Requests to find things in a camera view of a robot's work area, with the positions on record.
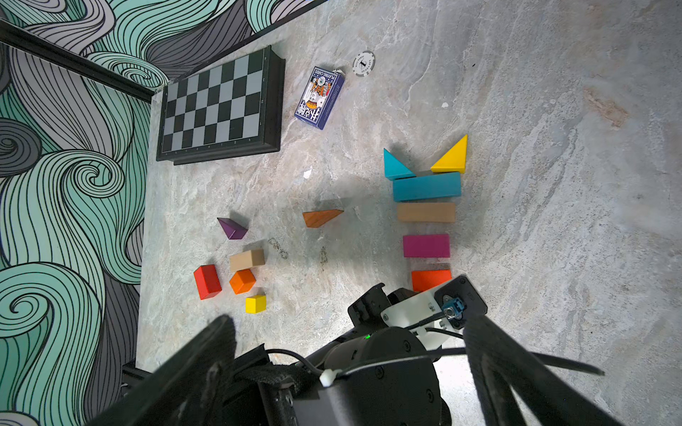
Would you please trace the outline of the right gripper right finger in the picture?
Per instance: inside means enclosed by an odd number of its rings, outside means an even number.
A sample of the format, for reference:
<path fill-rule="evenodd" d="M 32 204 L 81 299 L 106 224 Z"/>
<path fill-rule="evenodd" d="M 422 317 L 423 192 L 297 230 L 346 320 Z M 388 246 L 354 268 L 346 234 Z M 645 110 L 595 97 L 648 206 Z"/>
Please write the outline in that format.
<path fill-rule="evenodd" d="M 543 425 L 619 424 L 559 379 L 488 317 L 469 319 L 464 340 L 486 424 L 524 425 L 516 396 Z"/>

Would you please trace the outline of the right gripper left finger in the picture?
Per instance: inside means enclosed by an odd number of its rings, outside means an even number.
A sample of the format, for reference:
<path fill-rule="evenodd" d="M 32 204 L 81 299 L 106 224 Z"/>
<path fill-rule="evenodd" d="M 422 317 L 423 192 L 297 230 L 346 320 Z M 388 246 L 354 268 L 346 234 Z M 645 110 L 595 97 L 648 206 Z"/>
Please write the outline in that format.
<path fill-rule="evenodd" d="M 221 425 L 236 326 L 220 315 L 91 425 Z"/>

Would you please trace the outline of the orange rectangular block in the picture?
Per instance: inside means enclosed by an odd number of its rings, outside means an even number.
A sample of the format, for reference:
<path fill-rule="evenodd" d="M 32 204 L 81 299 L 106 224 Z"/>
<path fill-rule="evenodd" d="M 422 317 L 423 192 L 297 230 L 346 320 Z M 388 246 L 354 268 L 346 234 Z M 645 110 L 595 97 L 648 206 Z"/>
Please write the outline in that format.
<path fill-rule="evenodd" d="M 413 271 L 411 279 L 412 289 L 415 292 L 424 292 L 452 280 L 452 273 L 450 270 Z"/>

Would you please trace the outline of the red rectangular block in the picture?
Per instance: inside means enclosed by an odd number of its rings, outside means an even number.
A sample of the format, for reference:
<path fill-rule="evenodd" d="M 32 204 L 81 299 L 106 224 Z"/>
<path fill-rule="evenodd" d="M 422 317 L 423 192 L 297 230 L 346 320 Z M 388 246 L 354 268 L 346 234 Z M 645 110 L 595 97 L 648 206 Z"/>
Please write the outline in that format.
<path fill-rule="evenodd" d="M 222 291 L 220 278 L 218 278 L 214 264 L 198 267 L 194 271 L 194 277 L 201 300 L 212 298 Z"/>

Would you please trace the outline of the magenta long block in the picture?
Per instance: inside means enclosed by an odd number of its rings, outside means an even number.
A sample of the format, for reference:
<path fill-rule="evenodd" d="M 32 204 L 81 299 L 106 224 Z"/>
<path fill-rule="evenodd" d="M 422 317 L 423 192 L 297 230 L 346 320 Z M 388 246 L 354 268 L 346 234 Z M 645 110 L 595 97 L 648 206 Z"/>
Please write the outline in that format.
<path fill-rule="evenodd" d="M 403 237 L 403 255 L 406 258 L 450 257 L 449 235 L 405 235 Z"/>

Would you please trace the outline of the natural wood long block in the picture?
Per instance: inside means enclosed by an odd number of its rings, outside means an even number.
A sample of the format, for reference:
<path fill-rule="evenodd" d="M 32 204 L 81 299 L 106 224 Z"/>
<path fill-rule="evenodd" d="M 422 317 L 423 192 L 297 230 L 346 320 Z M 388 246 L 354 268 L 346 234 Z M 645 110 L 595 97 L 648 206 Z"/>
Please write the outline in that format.
<path fill-rule="evenodd" d="M 397 205 L 397 218 L 406 223 L 455 223 L 453 202 L 403 202 Z"/>

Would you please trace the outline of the purple triangle block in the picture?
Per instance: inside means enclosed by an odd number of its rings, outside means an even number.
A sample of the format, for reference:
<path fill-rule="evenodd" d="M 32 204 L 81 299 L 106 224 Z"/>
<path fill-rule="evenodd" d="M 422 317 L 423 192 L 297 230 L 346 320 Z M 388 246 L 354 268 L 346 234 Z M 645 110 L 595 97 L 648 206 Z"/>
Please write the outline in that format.
<path fill-rule="evenodd" d="M 247 227 L 231 218 L 217 218 L 217 220 L 229 240 L 241 240 L 248 232 Z"/>

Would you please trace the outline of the teal long block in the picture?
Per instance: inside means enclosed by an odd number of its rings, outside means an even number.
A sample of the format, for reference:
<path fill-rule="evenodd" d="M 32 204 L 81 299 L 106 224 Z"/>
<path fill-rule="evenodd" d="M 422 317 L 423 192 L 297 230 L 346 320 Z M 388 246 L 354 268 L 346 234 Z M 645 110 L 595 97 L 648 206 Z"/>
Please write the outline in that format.
<path fill-rule="evenodd" d="M 459 172 L 410 177 L 393 182 L 395 202 L 412 202 L 437 198 L 460 197 L 462 195 Z"/>

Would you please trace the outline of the teal triangle block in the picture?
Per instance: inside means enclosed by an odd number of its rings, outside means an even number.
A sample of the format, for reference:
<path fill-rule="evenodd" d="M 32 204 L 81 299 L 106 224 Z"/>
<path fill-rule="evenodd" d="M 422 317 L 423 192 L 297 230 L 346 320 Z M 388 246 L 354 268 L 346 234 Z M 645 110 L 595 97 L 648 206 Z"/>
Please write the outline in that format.
<path fill-rule="evenodd" d="M 410 170 L 406 165 L 399 161 L 387 149 L 384 149 L 383 161 L 385 177 L 390 181 L 396 181 L 398 179 L 411 179 L 417 177 L 417 175 L 412 170 Z"/>

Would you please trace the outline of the orange triangle block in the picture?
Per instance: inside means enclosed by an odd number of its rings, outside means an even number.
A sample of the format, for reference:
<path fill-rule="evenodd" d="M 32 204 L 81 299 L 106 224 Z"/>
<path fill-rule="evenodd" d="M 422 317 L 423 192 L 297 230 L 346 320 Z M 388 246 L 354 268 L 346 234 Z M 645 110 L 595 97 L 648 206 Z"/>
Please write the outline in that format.
<path fill-rule="evenodd" d="M 342 209 L 326 209 L 326 211 L 308 211 L 303 213 L 308 228 L 320 228 L 333 218 L 342 214 Z"/>

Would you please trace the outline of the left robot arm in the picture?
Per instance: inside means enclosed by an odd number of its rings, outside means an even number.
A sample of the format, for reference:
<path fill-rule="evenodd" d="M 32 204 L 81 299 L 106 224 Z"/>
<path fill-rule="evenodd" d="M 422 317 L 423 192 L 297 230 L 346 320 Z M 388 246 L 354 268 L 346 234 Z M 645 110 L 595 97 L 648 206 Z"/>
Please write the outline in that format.
<path fill-rule="evenodd" d="M 225 425 L 451 425 L 433 360 L 411 332 L 337 339 L 306 361 L 240 356 L 225 391 Z"/>

